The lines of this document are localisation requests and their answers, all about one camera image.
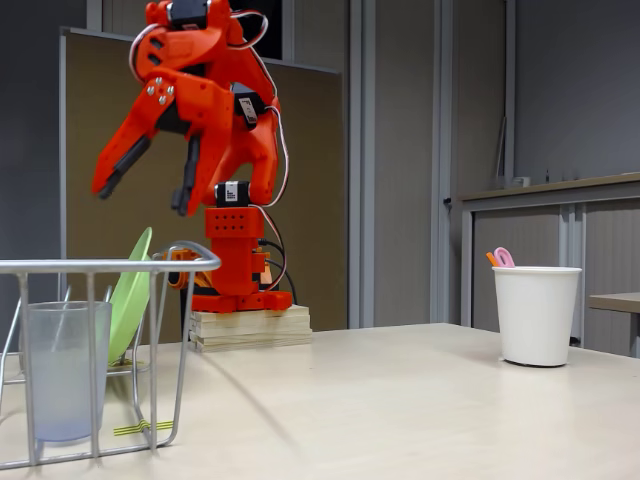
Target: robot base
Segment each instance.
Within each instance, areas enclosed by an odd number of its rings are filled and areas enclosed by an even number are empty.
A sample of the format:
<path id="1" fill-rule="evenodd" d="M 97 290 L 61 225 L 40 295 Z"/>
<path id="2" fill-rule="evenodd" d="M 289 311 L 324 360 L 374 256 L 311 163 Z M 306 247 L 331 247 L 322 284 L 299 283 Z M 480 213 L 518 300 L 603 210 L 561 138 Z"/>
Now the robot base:
<path id="1" fill-rule="evenodd" d="M 245 310 L 286 310 L 292 304 L 290 292 L 259 292 L 241 296 L 194 295 L 194 312 L 232 313 Z"/>

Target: countertop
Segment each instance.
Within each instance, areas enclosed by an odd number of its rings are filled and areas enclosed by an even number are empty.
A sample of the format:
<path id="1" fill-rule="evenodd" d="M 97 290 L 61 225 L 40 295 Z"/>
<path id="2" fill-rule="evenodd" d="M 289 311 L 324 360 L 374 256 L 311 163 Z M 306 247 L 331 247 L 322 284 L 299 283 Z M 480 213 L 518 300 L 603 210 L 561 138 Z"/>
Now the countertop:
<path id="1" fill-rule="evenodd" d="M 170 418 L 177 351 L 159 350 L 160 421 Z M 104 446 L 122 425 L 111 416 L 123 388 L 109 385 Z M 22 387 L 6 394 L 3 459 L 25 436 Z M 639 408 L 631 358 L 572 348 L 567 366 L 532 369 L 500 361 L 499 335 L 458 326 L 324 332 L 311 345 L 190 353 L 178 437 L 155 456 L 0 479 L 638 478 Z"/>
<path id="2" fill-rule="evenodd" d="M 640 293 L 590 295 L 589 308 L 616 312 L 640 313 Z"/>
<path id="3" fill-rule="evenodd" d="M 554 192 L 558 190 L 571 190 L 575 188 L 597 187 L 601 185 L 615 185 L 621 183 L 640 182 L 640 173 L 624 173 L 607 177 L 584 178 L 581 180 L 569 180 L 566 182 L 544 183 L 531 185 L 530 187 L 505 188 L 486 192 L 461 195 L 460 201 L 482 200 L 485 198 L 508 197 L 513 195 L 527 195 L 531 193 Z"/>

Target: pink object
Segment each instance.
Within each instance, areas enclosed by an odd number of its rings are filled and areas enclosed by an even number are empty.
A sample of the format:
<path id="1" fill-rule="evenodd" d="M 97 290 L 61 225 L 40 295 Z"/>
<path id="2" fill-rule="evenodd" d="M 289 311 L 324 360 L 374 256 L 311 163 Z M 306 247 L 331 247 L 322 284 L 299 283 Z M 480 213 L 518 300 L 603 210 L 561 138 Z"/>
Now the pink object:
<path id="1" fill-rule="evenodd" d="M 493 256 L 501 267 L 513 268 L 516 266 L 515 263 L 513 263 L 513 257 L 511 257 L 509 250 L 504 247 L 496 248 L 493 252 Z"/>

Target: label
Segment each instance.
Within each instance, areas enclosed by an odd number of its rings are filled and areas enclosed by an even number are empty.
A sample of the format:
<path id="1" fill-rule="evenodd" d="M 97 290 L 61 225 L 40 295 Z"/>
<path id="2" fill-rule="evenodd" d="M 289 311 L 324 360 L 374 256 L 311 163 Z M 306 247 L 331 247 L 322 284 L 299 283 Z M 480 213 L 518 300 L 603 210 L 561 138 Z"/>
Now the label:
<path id="1" fill-rule="evenodd" d="M 241 98 L 240 106 L 242 107 L 244 116 L 247 117 L 247 121 L 249 123 L 258 123 L 258 115 L 256 114 L 256 109 L 253 108 L 253 103 L 251 103 L 251 99 Z"/>
<path id="2" fill-rule="evenodd" d="M 238 201 L 238 182 L 227 182 L 224 184 L 225 195 L 224 198 L 227 202 Z"/>

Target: stack of wooden boards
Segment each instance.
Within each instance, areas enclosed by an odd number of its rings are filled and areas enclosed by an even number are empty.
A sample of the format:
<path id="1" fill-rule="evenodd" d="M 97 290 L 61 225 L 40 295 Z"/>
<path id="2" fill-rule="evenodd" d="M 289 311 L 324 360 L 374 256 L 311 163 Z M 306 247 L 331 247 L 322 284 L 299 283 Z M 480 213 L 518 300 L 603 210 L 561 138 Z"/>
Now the stack of wooden boards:
<path id="1" fill-rule="evenodd" d="M 191 314 L 189 338 L 199 352 L 311 343 L 309 309 Z"/>

